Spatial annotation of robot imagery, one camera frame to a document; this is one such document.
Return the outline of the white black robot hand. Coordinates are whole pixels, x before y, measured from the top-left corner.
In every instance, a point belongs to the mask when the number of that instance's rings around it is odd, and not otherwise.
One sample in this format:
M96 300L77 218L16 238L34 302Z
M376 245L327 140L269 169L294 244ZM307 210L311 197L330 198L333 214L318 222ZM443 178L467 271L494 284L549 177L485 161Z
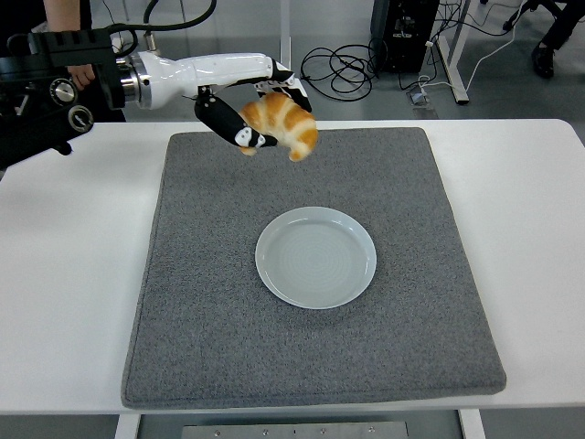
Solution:
M176 96L195 100L197 119L245 155L281 145L298 162L311 154L318 133L306 91L291 70L260 53L208 55L180 60L152 52L132 57L134 100L159 109ZM260 95L236 111L217 92L252 84Z

